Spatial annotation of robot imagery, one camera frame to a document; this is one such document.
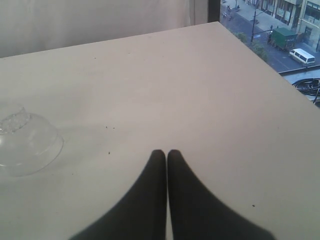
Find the white van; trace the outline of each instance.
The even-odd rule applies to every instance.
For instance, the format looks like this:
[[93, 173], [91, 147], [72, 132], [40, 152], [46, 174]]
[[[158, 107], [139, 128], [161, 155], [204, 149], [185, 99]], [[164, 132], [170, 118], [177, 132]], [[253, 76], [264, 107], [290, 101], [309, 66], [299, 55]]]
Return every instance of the white van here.
[[301, 48], [291, 50], [289, 56], [297, 62], [302, 63], [304, 67], [315, 65], [316, 63], [316, 58]]

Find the green truck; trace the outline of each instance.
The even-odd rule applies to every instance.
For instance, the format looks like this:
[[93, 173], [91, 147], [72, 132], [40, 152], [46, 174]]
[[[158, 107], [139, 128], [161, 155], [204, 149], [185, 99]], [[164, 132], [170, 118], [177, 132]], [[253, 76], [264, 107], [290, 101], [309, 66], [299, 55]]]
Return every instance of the green truck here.
[[297, 34], [285, 27], [273, 29], [268, 35], [268, 43], [285, 51], [295, 48]]

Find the table surface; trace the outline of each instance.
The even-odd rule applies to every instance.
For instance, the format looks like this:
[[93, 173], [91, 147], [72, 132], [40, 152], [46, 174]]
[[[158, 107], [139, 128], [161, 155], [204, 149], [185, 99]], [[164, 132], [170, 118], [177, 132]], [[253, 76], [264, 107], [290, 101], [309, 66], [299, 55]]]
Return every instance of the table surface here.
[[153, 149], [181, 150], [218, 198], [279, 240], [320, 238], [320, 111], [219, 23], [2, 58], [0, 76], [0, 100], [65, 140], [38, 173], [0, 177], [0, 239], [71, 237]]

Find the street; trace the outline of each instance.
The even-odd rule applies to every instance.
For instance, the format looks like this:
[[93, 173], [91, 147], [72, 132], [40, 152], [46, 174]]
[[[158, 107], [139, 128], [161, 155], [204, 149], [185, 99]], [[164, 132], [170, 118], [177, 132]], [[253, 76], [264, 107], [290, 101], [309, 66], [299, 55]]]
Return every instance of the street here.
[[[226, 8], [221, 5], [221, 13], [224, 13]], [[250, 43], [251, 40], [251, 33], [252, 33], [252, 25], [253, 23], [246, 20], [236, 12], [233, 13], [233, 18], [228, 20], [226, 18], [221, 17], [220, 22], [224, 25], [227, 29], [229, 29], [233, 33], [244, 33], [247, 36], [247, 43]], [[259, 33], [262, 30], [259, 28], [259, 24], [254, 26], [254, 32]], [[260, 37], [255, 38], [255, 41], [260, 42], [264, 49], [267, 52], [268, 61], [267, 63], [278, 73], [284, 72], [288, 70], [300, 69], [302, 65], [292, 58], [288, 56], [287, 51], [282, 51], [278, 48], [272, 47], [271, 45], [267, 44], [267, 33], [263, 32], [260, 34]]]

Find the cable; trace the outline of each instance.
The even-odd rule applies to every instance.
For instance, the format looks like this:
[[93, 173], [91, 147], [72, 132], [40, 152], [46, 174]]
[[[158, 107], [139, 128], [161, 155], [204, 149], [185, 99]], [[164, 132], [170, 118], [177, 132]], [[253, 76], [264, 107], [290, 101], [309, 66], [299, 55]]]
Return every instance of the cable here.
[[313, 103], [316, 103], [320, 91], [320, 78], [305, 78], [292, 85], [304, 95], [315, 96]]

